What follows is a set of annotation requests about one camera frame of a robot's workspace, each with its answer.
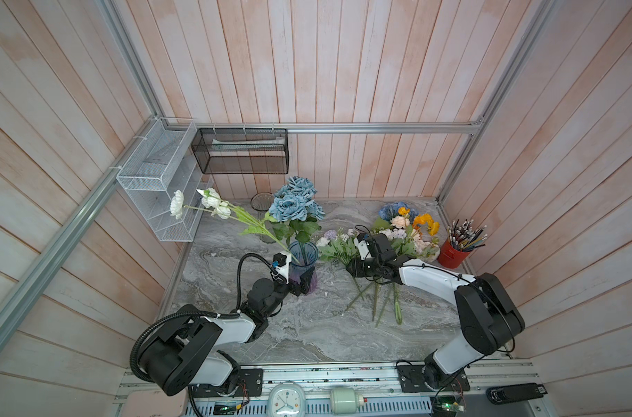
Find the pastel purple flower bunch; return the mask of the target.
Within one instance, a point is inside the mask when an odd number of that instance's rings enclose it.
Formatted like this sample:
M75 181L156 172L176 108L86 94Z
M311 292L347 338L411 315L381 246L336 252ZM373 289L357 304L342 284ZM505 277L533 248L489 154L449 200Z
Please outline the pastel purple flower bunch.
M354 241L354 230L328 230L316 242L319 250L319 260L324 262L338 262L346 267L352 259L359 256Z

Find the blue purple glass vase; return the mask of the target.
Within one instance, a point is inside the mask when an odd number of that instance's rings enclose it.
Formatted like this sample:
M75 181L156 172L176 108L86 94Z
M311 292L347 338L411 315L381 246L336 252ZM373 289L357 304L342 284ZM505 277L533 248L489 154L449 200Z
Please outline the blue purple glass vase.
M289 280L295 295L309 295L318 286L316 262L319 260L319 249L314 243L293 242L289 246L292 260L289 267Z

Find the orange poppy flower bunch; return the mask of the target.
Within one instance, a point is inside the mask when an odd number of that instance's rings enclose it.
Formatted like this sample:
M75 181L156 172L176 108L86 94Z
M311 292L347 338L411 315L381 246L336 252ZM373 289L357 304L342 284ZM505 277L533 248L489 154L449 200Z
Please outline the orange poppy flower bunch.
M436 222L430 214L418 215L408 207L400 207L397 216L392 220L397 229L413 229L429 236L435 236L440 228L440 223Z

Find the blue rose bunch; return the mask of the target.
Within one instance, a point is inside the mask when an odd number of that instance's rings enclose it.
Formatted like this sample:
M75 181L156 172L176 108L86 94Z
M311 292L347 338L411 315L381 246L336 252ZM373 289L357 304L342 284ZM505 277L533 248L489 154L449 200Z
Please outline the blue rose bunch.
M290 177L286 184L274 193L274 201L268 214L274 236L289 245L291 241L308 243L312 235L322 229L319 224L325 212L314 198L314 183L305 177Z

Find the clear grey glass vase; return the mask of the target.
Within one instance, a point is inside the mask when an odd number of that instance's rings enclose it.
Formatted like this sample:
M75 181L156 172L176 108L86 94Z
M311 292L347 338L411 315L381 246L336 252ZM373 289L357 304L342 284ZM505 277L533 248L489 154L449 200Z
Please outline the clear grey glass vase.
M255 196L252 197L250 203L253 212L256 215L256 218L263 223L265 228L273 232L272 224L265 220L265 215L268 213L269 208L272 206L274 201L274 194L270 192L259 192Z

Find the white flower stem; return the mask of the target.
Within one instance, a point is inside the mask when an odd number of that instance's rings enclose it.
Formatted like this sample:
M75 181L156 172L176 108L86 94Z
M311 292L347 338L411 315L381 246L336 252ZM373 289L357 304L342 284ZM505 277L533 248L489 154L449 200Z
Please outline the white flower stem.
M197 210L209 213L211 216L217 216L223 220L232 219L246 225L246 228L241 232L242 235L266 236L272 242L277 243L284 252L289 252L289 248L279 238L274 236L274 233L267 229L265 220L259 220L244 208L224 200L213 188L197 189L196 192L200 195L199 206L189 205L184 193L181 190L175 191L169 206L171 217L180 220L186 210Z

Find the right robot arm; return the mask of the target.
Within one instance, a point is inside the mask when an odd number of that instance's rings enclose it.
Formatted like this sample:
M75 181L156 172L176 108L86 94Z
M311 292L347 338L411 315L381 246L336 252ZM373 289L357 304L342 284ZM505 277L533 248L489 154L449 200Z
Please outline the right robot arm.
M356 278L379 277L419 288L456 307L460 330L425 358L425 385L439 390L470 364L494 354L525 330L524 318L492 274L456 274L409 255L397 255L387 236L360 233L359 251L346 266Z

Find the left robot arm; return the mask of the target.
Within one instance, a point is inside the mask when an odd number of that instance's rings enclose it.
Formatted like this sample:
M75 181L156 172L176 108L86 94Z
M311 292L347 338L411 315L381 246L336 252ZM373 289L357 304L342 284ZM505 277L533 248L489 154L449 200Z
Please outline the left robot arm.
M233 394L241 385L241 367L221 348L257 340L279 314L288 295L311 289L314 267L292 281L272 266L271 279L253 284L245 302L230 314L199 310L191 304L150 325L130 354L133 374L153 382L168 396L192 385L207 385L220 394Z

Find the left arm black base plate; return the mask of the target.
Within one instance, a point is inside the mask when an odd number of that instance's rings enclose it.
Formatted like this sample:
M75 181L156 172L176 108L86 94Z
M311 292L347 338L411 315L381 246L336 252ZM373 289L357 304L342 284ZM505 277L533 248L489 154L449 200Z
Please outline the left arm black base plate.
M191 385L195 398L241 398L243 394L258 397L262 394L264 370L262 368L241 368L233 373L236 385L213 387L209 384L195 383Z

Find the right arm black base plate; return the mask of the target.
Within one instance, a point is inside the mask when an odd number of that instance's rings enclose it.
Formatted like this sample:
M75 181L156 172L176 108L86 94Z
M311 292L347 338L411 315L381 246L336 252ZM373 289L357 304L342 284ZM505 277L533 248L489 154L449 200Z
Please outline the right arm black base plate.
M425 365L398 361L396 370L401 390L405 394L470 391L470 382L463 370L457 376L438 375L435 380L425 373Z

